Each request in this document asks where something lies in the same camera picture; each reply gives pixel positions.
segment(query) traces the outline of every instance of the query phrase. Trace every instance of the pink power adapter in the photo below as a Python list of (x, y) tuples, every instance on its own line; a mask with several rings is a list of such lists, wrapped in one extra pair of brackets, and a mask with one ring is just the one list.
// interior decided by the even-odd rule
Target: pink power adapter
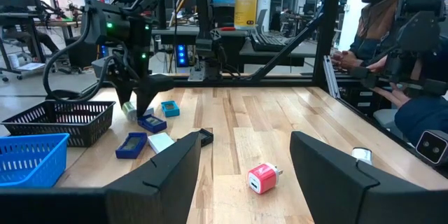
[(249, 187), (256, 193), (263, 194), (279, 183), (279, 176), (282, 173), (283, 171), (279, 171), (273, 164), (258, 165), (248, 173)]

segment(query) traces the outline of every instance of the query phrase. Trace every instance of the blue plastic basket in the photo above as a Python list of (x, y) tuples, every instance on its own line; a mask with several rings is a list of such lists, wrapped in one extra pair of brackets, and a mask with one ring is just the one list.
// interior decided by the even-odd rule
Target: blue plastic basket
[(69, 137), (69, 134), (0, 137), (0, 187), (52, 187), (65, 170)]

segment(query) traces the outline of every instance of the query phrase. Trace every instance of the dark blue sweater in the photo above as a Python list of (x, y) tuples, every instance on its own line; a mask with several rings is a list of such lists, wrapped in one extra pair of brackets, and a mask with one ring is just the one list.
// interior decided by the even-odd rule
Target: dark blue sweater
[[(448, 38), (440, 37), (437, 55), (423, 58), (422, 75), (448, 82)], [(413, 98), (398, 110), (395, 124), (414, 146), (426, 130), (448, 133), (448, 101), (443, 97)]]

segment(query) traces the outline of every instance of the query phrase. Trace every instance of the black plastic basket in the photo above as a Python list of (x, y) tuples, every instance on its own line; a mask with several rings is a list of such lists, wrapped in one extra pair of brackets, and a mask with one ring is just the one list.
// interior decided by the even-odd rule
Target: black plastic basket
[(68, 147), (90, 147), (112, 124), (114, 101), (44, 101), (1, 124), (13, 136), (70, 133)]

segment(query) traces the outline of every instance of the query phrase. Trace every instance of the person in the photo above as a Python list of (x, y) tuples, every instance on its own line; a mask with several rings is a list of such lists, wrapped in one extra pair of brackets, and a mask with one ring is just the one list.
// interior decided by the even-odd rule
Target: person
[[(25, 31), (25, 28), (22, 27), (22, 31), (17, 31), (15, 28), (15, 25), (6, 25), (3, 26), (3, 29), (5, 30), (5, 38), (6, 39), (17, 39), (20, 42), (26, 43), (29, 52), (31, 53), (31, 57), (33, 58), (33, 61), (39, 62), (40, 59), (37, 58), (36, 50), (33, 46), (32, 42), (32, 36), (29, 32)], [(49, 35), (44, 34), (40, 31), (36, 31), (37, 37), (39, 42), (41, 42), (43, 45), (45, 45), (48, 49), (50, 49), (52, 54), (55, 54), (59, 51), (59, 48), (56, 46), (56, 44), (53, 42), (53, 40), (50, 38)]]
[(288, 38), (290, 33), (294, 28), (294, 21), (290, 21), (290, 19), (298, 18), (298, 16), (292, 14), (292, 12), (288, 8), (284, 8), (283, 12), (280, 14), (280, 23), (288, 23), (288, 30), (285, 33), (285, 37)]
[(366, 67), (375, 56), (381, 39), (391, 30), (398, 0), (361, 0), (368, 5), (361, 11), (358, 31), (349, 50), (336, 51), (332, 63), (337, 68), (350, 70)]
[[(384, 69), (387, 56), (367, 66), (372, 72)], [(419, 59), (414, 66), (411, 78), (429, 78), (448, 83), (446, 66), (448, 65), (448, 38), (440, 37), (438, 53), (428, 54)], [(431, 94), (409, 97), (403, 88), (391, 83), (392, 92), (376, 87), (373, 90), (388, 99), (398, 108), (395, 125), (416, 146), (426, 130), (441, 130), (448, 134), (448, 101), (441, 96)]]

